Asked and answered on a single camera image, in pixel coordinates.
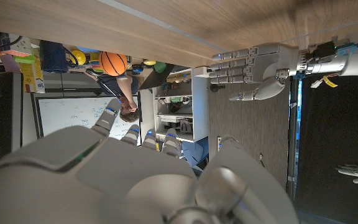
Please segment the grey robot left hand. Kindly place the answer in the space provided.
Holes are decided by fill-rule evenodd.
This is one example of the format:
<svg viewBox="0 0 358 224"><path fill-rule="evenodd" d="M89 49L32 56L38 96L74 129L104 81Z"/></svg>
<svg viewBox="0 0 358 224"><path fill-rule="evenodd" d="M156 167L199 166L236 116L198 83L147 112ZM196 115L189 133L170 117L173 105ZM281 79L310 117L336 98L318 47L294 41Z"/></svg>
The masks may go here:
<svg viewBox="0 0 358 224"><path fill-rule="evenodd" d="M285 80L306 70L307 50L298 47L267 43L213 55L217 63L210 66L212 84L251 83L254 90L232 94L231 101L266 100L281 93Z"/></svg>

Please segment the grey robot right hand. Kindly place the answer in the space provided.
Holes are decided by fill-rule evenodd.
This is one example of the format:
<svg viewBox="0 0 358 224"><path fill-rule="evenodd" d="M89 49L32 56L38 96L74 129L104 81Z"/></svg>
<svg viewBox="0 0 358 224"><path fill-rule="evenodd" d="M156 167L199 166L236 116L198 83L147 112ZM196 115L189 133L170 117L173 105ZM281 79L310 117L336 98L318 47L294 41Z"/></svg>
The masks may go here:
<svg viewBox="0 0 358 224"><path fill-rule="evenodd" d="M176 133L163 149L133 125L109 133L119 102L91 128L55 131L0 159L0 223L297 223L286 191L237 140L200 174L180 159Z"/></svg>

